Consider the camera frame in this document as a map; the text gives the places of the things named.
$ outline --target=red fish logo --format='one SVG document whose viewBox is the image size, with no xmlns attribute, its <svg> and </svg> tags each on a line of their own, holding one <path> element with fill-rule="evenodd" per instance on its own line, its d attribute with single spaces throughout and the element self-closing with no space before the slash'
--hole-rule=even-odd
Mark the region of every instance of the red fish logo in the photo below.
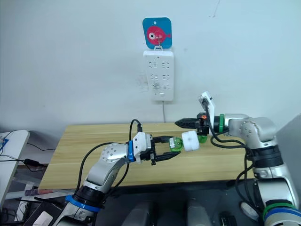
<svg viewBox="0 0 301 226">
<path fill-rule="evenodd" d="M 165 34 L 161 28 L 157 26 L 151 26 L 147 29 L 146 37 L 151 44 L 158 46 L 164 42 L 166 37 L 171 38 L 171 34 Z"/>
</svg>

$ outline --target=wall socket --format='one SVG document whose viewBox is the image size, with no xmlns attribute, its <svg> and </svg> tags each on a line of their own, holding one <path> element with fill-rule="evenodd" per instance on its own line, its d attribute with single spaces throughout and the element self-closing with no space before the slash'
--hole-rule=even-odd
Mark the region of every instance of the wall socket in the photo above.
<svg viewBox="0 0 301 226">
<path fill-rule="evenodd" d="M 174 99 L 174 53 L 146 50 L 143 53 L 152 100 Z"/>
</svg>

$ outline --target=white wall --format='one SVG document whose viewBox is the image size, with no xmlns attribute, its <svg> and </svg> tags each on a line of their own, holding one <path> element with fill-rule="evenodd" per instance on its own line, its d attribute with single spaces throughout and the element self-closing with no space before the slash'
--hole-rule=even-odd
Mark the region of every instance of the white wall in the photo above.
<svg viewBox="0 0 301 226">
<path fill-rule="evenodd" d="M 144 17 L 168 16 L 175 99 L 167 121 L 217 113 L 301 112 L 301 1 L 1 0 L 0 128 L 57 144 L 69 124 L 162 121 L 143 79 Z"/>
</svg>

